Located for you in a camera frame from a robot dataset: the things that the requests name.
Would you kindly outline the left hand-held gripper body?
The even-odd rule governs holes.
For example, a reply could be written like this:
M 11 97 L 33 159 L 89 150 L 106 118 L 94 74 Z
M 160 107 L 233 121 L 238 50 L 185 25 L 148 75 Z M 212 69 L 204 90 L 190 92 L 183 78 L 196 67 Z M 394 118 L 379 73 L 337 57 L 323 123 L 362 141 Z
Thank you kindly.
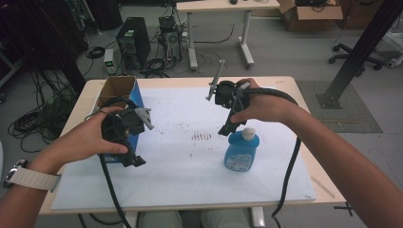
M 108 114 L 102 122 L 102 136 L 112 143 L 124 143 L 130 136 L 152 130 L 151 108 L 126 108 Z

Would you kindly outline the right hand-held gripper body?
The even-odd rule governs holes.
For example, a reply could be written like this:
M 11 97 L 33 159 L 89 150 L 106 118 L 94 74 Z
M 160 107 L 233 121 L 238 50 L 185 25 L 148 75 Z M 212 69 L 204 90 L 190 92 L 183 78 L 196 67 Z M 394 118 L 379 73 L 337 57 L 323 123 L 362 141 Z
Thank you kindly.
M 209 92 L 205 97 L 210 101 L 212 96 L 215 96 L 215 104 L 224 108 L 231 109 L 232 111 L 242 111 L 248 105 L 248 99 L 243 94 L 243 91 L 250 86 L 249 82 L 233 83 L 231 81 L 219 81 L 225 61 L 219 59 L 220 66 L 209 83 Z

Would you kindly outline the blue bottle with white cap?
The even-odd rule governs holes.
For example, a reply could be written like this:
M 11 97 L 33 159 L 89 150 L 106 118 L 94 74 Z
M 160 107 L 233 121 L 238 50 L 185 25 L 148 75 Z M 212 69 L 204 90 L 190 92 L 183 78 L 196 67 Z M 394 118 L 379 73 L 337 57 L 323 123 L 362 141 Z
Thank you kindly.
M 228 142 L 224 165 L 233 171 L 248 171 L 253 165 L 259 146 L 259 136 L 256 134 L 256 129 L 246 127 L 241 131 L 232 133 Z

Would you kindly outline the blue cardboard box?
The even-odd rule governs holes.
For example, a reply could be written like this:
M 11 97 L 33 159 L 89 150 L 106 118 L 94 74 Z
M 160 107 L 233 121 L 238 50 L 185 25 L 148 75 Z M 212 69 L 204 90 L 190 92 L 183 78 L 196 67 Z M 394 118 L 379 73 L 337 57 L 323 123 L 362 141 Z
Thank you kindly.
M 122 110 L 129 107 L 144 108 L 142 94 L 134 76 L 112 76 L 106 79 L 97 98 L 96 107 L 102 109 L 110 106 L 119 106 Z M 139 135 L 128 138 L 135 152 Z M 122 163 L 122 155 L 107 155 L 106 161 Z

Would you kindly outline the person's right hand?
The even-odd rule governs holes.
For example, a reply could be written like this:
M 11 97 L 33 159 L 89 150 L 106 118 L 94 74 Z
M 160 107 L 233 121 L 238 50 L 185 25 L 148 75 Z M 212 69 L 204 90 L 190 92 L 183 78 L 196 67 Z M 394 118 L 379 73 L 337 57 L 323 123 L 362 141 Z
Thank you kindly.
M 299 120 L 306 114 L 303 108 L 284 98 L 253 94 L 249 96 L 249 105 L 246 109 L 234 114 L 230 121 L 241 123 L 247 120 L 256 119 L 263 122 L 277 122 L 289 125 L 291 122 Z

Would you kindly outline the person's left hand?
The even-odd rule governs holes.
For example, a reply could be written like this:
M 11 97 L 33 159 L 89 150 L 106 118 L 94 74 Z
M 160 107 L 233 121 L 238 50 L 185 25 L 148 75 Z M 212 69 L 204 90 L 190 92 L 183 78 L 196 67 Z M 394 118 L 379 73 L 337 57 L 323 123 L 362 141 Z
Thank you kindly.
M 118 106 L 104 107 L 86 121 L 79 123 L 67 134 L 43 149 L 29 163 L 28 169 L 56 175 L 67 163 L 85 160 L 98 154 L 125 154 L 128 149 L 121 144 L 106 141 L 101 125 L 104 118 L 120 111 Z

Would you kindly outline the white table mat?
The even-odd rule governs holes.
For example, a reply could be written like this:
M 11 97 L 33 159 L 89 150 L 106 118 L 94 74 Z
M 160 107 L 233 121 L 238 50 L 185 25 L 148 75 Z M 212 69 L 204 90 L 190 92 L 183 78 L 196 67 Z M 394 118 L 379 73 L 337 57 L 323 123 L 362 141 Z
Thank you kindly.
M 302 159 L 289 163 L 295 134 L 281 123 L 247 122 L 259 136 L 250 170 L 225 167 L 227 138 L 219 134 L 226 109 L 205 99 L 204 87 L 143 88 L 153 130 L 142 133 L 137 153 L 146 164 L 112 163 L 98 157 L 65 167 L 51 207 L 54 210 L 199 207 L 312 201 L 317 195 Z

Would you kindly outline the white table leg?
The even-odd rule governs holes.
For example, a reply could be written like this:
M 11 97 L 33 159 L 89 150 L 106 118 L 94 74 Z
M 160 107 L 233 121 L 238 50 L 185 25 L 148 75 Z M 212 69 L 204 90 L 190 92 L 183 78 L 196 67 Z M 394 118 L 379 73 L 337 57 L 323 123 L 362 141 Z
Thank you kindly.
M 123 228 L 137 228 L 138 212 L 126 212 Z
M 261 207 L 251 208 L 251 220 L 254 228 L 265 228 L 265 218 Z

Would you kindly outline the small white power unit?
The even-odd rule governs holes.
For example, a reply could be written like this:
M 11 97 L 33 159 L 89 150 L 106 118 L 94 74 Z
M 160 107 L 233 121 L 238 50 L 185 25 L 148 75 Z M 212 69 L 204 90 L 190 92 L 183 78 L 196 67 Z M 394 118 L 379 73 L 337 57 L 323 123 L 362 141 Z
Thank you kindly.
M 105 51 L 104 64 L 105 64 L 107 73 L 109 75 L 112 75 L 115 72 L 114 50 L 113 49 L 108 48 Z

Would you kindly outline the open computer case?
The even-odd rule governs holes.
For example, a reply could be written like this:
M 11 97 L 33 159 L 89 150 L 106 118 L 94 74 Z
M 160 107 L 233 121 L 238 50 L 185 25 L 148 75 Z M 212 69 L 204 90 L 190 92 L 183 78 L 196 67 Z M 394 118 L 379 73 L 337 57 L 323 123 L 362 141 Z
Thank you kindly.
M 174 17 L 160 17 L 159 23 L 167 62 L 180 62 L 182 60 L 181 35 Z

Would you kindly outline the black computer tower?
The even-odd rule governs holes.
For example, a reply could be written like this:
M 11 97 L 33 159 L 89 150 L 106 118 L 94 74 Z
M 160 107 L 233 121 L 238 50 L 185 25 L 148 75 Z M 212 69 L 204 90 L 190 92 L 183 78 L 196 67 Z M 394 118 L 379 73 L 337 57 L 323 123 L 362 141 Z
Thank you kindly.
M 151 47 L 143 17 L 128 17 L 116 36 L 126 69 L 143 69 Z

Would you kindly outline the white desk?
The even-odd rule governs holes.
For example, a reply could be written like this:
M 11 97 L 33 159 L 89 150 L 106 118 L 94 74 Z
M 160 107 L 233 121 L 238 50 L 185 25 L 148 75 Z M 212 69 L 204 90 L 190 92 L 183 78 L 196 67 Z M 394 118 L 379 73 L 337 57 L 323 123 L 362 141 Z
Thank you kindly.
M 240 19 L 243 23 L 242 36 L 239 37 L 239 46 L 246 61 L 246 67 L 252 67 L 255 64 L 253 56 L 247 46 L 248 31 L 253 10 L 273 10 L 279 9 L 277 0 L 238 0 L 236 5 L 230 4 L 230 0 L 200 0 L 181 2 L 177 4 L 177 10 L 185 12 L 187 15 L 188 27 L 188 56 L 189 65 L 192 70 L 198 68 L 198 60 L 195 49 L 195 41 L 192 29 L 193 17 L 197 13 L 214 13 L 220 12 L 222 15 L 230 15 L 233 11 L 242 15 Z

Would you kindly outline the grey floor mat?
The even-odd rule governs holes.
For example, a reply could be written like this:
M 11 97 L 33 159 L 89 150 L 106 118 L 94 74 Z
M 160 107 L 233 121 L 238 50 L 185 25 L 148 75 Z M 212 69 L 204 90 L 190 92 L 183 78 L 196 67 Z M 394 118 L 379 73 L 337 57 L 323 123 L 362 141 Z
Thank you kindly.
M 317 99 L 330 81 L 297 81 L 297 86 L 311 114 L 336 133 L 382 133 L 373 115 L 352 85 L 348 85 L 338 100 L 340 108 L 322 108 Z

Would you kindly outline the black bin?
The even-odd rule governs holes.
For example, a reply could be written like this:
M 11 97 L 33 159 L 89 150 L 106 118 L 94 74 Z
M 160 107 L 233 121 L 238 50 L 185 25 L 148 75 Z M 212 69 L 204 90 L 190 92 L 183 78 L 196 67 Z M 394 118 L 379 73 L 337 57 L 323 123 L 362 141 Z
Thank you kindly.
M 86 0 L 86 3 L 101 30 L 116 29 L 123 23 L 117 0 Z

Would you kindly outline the open brown cardboard box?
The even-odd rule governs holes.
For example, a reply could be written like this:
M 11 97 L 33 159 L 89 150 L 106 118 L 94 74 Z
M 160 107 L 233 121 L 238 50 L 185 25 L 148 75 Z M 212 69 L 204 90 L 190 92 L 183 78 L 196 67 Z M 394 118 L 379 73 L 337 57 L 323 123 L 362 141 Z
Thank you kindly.
M 335 20 L 342 20 L 341 6 L 336 0 L 321 0 L 322 4 L 297 5 L 298 0 L 277 0 L 280 19 L 289 31 L 325 31 Z

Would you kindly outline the black office chair base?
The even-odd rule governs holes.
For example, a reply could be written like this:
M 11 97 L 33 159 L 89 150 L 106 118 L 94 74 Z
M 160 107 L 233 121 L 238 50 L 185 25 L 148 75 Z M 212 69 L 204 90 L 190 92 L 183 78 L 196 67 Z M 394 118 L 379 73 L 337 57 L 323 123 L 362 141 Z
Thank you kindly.
M 345 54 L 337 54 L 337 52 L 340 51 L 341 49 L 345 51 Z M 346 45 L 344 45 L 344 44 L 342 44 L 342 43 L 339 43 L 339 44 L 337 44 L 337 45 L 335 45 L 335 46 L 332 47 L 332 51 L 335 53 L 335 55 L 333 55 L 333 56 L 328 60 L 328 63 L 329 63 L 329 64 L 334 64 L 337 59 L 347 59 L 347 58 L 349 57 L 350 53 L 351 53 L 353 50 L 352 50 L 350 47 L 348 47 L 348 46 L 346 46 Z M 367 58 L 366 58 L 366 62 L 372 63 L 372 64 L 374 65 L 374 66 L 373 66 L 373 69 L 374 69 L 374 70 L 380 70 L 382 67 L 385 66 L 385 62 L 384 62 L 384 61 L 379 60 L 379 59 L 376 59 L 376 58 L 374 58 L 374 57 L 367 57 Z

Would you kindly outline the white plastic object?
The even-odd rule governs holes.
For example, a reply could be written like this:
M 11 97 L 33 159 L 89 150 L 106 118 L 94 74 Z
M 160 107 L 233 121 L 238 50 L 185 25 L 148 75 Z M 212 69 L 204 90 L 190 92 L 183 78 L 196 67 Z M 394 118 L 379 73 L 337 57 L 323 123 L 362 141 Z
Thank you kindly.
M 403 54 L 400 55 L 397 58 L 392 58 L 388 63 L 387 63 L 387 67 L 389 68 L 393 68 L 393 67 L 397 67 L 400 66 L 403 63 Z

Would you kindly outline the black metal stand post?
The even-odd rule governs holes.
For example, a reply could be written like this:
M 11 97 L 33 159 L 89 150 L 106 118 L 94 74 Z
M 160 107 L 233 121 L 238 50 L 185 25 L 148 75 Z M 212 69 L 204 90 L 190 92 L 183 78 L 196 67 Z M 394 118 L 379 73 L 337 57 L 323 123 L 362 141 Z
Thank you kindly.
M 341 108 L 338 100 L 342 93 L 402 11 L 403 0 L 384 0 L 328 88 L 324 93 L 317 94 L 317 101 L 321 108 Z

